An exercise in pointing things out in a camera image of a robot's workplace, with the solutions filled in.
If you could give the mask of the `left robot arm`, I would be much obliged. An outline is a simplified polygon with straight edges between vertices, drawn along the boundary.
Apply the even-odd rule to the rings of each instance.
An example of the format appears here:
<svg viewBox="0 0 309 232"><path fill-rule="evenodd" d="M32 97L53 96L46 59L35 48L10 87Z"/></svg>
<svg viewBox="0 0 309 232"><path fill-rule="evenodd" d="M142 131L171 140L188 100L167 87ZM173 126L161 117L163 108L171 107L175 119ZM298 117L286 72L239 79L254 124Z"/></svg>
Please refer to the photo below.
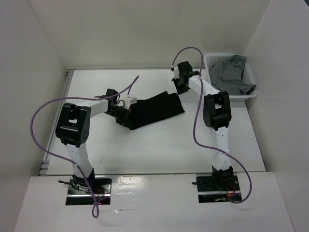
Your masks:
<svg viewBox="0 0 309 232"><path fill-rule="evenodd" d="M90 119L103 113L117 120L123 119L128 113L128 107L118 105L117 94L116 90L107 89L102 100L86 101L81 106L65 103L61 109L56 137L65 146L69 159L73 161L72 184L79 186L85 193L93 192L98 186L86 149L86 141L90 134Z"/></svg>

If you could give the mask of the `black skirt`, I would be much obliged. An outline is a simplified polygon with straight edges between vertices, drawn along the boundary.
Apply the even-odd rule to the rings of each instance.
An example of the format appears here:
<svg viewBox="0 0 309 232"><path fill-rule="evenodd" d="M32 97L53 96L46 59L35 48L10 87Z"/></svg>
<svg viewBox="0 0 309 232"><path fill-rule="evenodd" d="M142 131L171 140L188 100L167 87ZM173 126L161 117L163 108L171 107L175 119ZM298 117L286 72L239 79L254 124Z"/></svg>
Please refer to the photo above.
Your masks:
<svg viewBox="0 0 309 232"><path fill-rule="evenodd" d="M132 104L124 117L123 126L130 130L162 121L184 113L177 93L166 91L146 100L138 100Z"/></svg>

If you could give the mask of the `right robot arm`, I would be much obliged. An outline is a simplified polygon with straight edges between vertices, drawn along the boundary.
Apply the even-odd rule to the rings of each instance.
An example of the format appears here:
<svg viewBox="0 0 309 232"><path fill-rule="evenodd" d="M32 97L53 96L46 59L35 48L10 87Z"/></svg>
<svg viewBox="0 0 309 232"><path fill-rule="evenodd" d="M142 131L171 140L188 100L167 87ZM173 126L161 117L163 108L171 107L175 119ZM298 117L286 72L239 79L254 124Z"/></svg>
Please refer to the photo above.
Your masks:
<svg viewBox="0 0 309 232"><path fill-rule="evenodd" d="M220 92L201 77L201 73L193 71L188 61L172 66L172 81L178 94L194 90L203 99L199 101L199 109L203 110L204 124L211 130L213 150L216 151L212 163L209 185L217 190L224 189L233 179L233 168L228 150L228 127L231 121L231 107L227 92Z"/></svg>

